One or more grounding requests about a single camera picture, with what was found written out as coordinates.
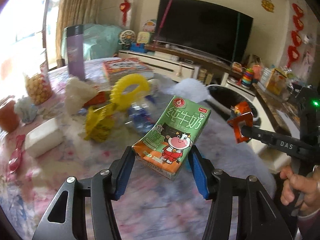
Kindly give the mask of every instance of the yellow ring toy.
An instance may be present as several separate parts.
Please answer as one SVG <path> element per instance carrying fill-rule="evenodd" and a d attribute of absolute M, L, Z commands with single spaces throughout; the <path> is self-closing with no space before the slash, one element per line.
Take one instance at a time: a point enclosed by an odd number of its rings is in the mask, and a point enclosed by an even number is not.
<path fill-rule="evenodd" d="M 137 84 L 138 87 L 133 91 L 126 94 L 123 93 L 128 86 L 135 84 Z M 117 110 L 124 111 L 137 100 L 137 94 L 143 91 L 150 91 L 148 81 L 145 77 L 140 74 L 130 74 L 120 78 L 113 86 L 110 94 L 110 101 L 117 105 Z"/>

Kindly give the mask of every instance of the flat-screen tv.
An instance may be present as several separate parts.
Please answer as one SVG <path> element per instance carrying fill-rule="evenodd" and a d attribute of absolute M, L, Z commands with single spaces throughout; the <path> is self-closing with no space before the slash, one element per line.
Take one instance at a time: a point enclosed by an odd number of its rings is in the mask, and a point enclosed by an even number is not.
<path fill-rule="evenodd" d="M 233 9 L 199 0 L 160 0 L 154 39 L 203 51 L 228 62 L 241 62 L 253 18 Z"/>

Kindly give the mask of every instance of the blue gripper pad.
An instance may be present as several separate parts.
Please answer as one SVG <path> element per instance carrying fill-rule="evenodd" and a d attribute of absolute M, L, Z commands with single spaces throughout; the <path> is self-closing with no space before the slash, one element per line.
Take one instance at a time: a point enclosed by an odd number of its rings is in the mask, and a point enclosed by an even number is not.
<path fill-rule="evenodd" d="M 119 200 L 120 197 L 124 194 L 132 171 L 132 167 L 134 165 L 134 160 L 134 153 L 129 153 L 117 178 L 117 187 L 114 193 L 114 200 Z"/>
<path fill-rule="evenodd" d="M 192 154 L 192 160 L 189 161 L 193 178 L 195 179 L 197 188 L 199 193 L 203 196 L 204 199 L 209 198 L 209 190 L 208 190 L 208 181 L 207 176 L 204 174 L 204 170 L 198 160 L 198 157 L 194 152 L 191 152 L 189 154 Z"/>

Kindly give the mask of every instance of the human hand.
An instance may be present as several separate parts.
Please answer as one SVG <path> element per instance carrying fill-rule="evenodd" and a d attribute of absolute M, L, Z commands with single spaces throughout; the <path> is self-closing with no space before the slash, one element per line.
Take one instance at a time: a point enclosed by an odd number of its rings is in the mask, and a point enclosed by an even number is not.
<path fill-rule="evenodd" d="M 281 202 L 287 206 L 294 200 L 294 194 L 290 186 L 305 193 L 304 202 L 300 208 L 299 215 L 307 216 L 320 208 L 320 167 L 318 166 L 312 178 L 306 178 L 293 174 L 290 166 L 282 168 L 280 178 L 285 179 L 281 195 Z"/>

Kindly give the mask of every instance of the purple bottle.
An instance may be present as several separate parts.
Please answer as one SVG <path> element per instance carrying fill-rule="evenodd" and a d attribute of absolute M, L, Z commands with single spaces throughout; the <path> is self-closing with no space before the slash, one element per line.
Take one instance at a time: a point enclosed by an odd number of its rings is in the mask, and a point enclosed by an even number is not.
<path fill-rule="evenodd" d="M 83 25 L 67 27 L 67 56 L 69 76 L 76 76 L 84 81 Z"/>

